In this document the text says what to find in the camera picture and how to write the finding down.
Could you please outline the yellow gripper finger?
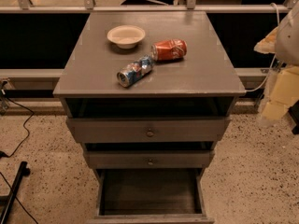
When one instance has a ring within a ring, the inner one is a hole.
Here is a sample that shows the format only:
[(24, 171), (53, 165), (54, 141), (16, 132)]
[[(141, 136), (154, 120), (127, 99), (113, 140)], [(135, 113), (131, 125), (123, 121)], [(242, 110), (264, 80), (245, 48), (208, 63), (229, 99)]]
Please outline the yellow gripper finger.
[(261, 115), (266, 119), (279, 120), (298, 101), (299, 67), (288, 66), (277, 74), (269, 100), (265, 103)]

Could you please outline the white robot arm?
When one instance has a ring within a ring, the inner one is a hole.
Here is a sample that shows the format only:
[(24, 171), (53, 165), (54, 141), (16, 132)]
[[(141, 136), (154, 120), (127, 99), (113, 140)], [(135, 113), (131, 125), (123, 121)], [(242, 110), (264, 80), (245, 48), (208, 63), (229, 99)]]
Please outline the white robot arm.
[(299, 3), (278, 27), (255, 45), (254, 50), (262, 54), (273, 53), (280, 62), (287, 64), (271, 85), (272, 90), (261, 111), (266, 119), (281, 119), (299, 101)]

